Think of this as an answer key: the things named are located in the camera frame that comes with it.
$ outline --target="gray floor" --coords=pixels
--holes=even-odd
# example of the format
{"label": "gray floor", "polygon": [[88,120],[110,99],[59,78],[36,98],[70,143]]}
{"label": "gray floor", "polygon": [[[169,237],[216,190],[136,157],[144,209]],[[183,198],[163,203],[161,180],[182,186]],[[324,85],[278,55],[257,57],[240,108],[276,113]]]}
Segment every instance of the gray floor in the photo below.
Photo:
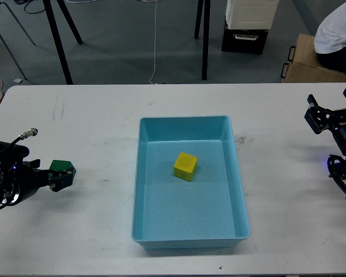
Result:
{"label": "gray floor", "polygon": [[[2,6],[0,32],[27,75],[20,85],[65,84],[45,12],[28,14],[6,0],[36,45]],[[280,0],[262,55],[221,51],[227,0],[212,1],[208,80],[201,80],[202,37],[193,38],[196,0],[159,0],[153,83],[280,83],[282,65],[299,33],[315,35],[320,22],[345,0]],[[155,4],[136,0],[67,3],[84,41],[78,45],[52,1],[75,84],[149,84],[154,70]],[[29,12],[43,9],[34,0]],[[22,78],[0,41],[3,91]]]}

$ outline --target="drawer handle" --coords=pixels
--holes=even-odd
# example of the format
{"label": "drawer handle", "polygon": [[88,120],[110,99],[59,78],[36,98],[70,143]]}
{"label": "drawer handle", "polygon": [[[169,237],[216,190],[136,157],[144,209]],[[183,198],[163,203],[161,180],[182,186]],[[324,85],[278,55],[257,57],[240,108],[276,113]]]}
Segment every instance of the drawer handle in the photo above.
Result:
{"label": "drawer handle", "polygon": [[242,39],[242,40],[257,40],[259,39],[259,36],[251,36],[251,35],[233,35],[235,39]]}
{"label": "drawer handle", "polygon": [[287,60],[288,60],[289,62],[293,62],[293,61],[294,61],[295,50],[296,50],[296,46],[291,46],[291,47],[289,48],[288,58],[287,58]]}
{"label": "drawer handle", "polygon": [[282,71],[281,71],[281,78],[282,78],[282,79],[285,79],[285,78],[286,78],[287,68],[288,68],[288,63],[285,62],[285,63],[283,64]]}

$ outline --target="blue plastic bin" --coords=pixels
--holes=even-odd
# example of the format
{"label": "blue plastic bin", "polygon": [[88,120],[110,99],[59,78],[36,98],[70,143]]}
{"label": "blue plastic bin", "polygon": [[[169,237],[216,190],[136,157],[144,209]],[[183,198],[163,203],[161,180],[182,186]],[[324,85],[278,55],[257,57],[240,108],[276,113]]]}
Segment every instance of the blue plastic bin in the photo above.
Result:
{"label": "blue plastic bin", "polygon": [[[181,152],[198,158],[191,182],[173,174]],[[145,249],[230,247],[249,235],[230,118],[142,118],[133,239]]]}

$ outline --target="yellow cube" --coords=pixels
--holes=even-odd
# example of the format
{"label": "yellow cube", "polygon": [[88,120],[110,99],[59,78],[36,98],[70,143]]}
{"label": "yellow cube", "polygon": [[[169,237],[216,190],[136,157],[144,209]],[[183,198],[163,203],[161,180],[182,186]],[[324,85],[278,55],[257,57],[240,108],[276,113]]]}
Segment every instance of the yellow cube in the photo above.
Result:
{"label": "yellow cube", "polygon": [[195,156],[181,152],[174,164],[174,176],[191,182],[197,168]]}

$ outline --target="cable connector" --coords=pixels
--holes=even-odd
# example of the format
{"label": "cable connector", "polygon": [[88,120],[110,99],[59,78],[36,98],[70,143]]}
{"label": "cable connector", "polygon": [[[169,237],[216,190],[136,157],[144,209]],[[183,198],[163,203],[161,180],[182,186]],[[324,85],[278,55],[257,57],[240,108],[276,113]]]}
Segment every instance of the cable connector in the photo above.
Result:
{"label": "cable connector", "polygon": [[27,139],[27,138],[32,137],[32,136],[34,137],[34,136],[36,136],[38,134],[38,132],[39,131],[36,128],[31,128],[27,132],[24,132],[23,134],[20,134],[19,138],[21,140],[24,140],[24,139]]}

